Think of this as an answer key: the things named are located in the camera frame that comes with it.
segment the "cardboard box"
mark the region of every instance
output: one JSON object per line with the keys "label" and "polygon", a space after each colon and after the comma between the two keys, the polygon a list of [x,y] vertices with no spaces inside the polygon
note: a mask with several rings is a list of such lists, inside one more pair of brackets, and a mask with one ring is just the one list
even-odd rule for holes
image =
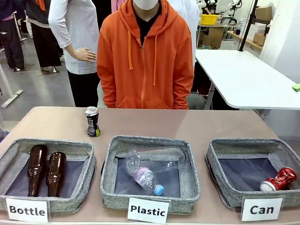
{"label": "cardboard box", "polygon": [[272,20],[272,7],[259,7],[255,10],[255,16],[258,20],[271,21]]}
{"label": "cardboard box", "polygon": [[266,36],[264,36],[264,33],[255,33],[253,42],[263,46],[264,42],[266,40]]}
{"label": "cardboard box", "polygon": [[199,44],[210,46],[212,49],[219,49],[223,38],[223,27],[210,27],[209,32],[202,32]]}

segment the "mannequin hand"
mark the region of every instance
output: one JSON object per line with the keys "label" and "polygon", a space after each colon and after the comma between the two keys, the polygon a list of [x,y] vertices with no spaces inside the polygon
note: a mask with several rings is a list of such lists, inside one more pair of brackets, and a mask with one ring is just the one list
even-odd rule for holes
{"label": "mannequin hand", "polygon": [[88,48],[80,48],[75,51],[75,59],[85,62],[95,62],[96,54],[91,52]]}

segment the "black pants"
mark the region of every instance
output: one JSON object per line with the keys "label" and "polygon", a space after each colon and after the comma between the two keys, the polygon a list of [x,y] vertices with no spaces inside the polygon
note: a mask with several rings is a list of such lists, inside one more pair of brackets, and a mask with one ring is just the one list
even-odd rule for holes
{"label": "black pants", "polygon": [[88,107],[98,105],[97,87],[100,78],[97,73],[93,74],[72,74],[67,72],[73,93],[76,107]]}
{"label": "black pants", "polygon": [[34,46],[40,67],[61,66],[57,41],[50,28],[31,23]]}
{"label": "black pants", "polygon": [[1,41],[5,49],[5,56],[9,67],[23,69],[24,56],[15,20],[0,21],[0,31],[7,33],[1,35]]}

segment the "black pole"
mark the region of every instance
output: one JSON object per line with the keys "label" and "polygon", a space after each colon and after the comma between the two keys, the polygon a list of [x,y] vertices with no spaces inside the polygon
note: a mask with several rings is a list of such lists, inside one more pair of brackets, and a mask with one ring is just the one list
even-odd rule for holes
{"label": "black pole", "polygon": [[258,2],[258,0],[255,0],[255,2],[254,2],[252,13],[250,14],[249,22],[248,22],[248,25],[247,25],[247,28],[246,28],[245,36],[243,38],[242,44],[240,45],[240,49],[239,49],[240,52],[243,51],[243,48],[244,48],[249,30],[250,30],[250,27],[251,27],[251,24],[252,24],[252,20],[255,16],[255,10],[256,10],[256,6],[257,6],[257,2]]}

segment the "white face mask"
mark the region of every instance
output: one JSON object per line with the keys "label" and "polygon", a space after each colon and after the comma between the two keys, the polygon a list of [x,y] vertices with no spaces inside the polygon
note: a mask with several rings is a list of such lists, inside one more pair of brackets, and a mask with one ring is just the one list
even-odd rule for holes
{"label": "white face mask", "polygon": [[158,0],[133,0],[133,2],[143,10],[150,10],[155,7]]}

